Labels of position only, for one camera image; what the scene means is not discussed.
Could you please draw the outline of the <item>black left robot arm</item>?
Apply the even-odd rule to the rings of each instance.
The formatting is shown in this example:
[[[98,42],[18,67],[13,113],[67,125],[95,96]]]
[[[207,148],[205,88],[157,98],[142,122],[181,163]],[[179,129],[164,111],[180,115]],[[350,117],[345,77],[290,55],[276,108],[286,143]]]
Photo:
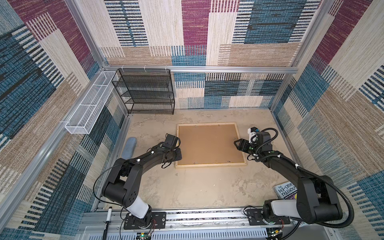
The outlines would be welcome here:
[[[161,165],[165,169],[182,159],[181,140],[166,134],[163,142],[150,148],[145,154],[115,161],[102,188],[102,196],[127,210],[125,223],[146,229],[155,226],[152,207],[139,197],[142,176],[151,168]]]

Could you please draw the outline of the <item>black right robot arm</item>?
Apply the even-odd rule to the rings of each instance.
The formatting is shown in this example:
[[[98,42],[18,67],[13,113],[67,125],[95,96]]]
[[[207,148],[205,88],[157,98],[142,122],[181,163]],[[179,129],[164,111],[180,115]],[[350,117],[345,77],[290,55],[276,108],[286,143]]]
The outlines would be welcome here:
[[[341,220],[343,210],[338,191],[327,176],[318,176],[297,165],[283,153],[273,150],[269,129],[252,128],[250,140],[234,141],[237,150],[248,154],[253,161],[263,163],[297,188],[295,200],[267,200],[263,205],[263,218],[275,222],[278,217],[290,217],[308,224],[322,224]]]

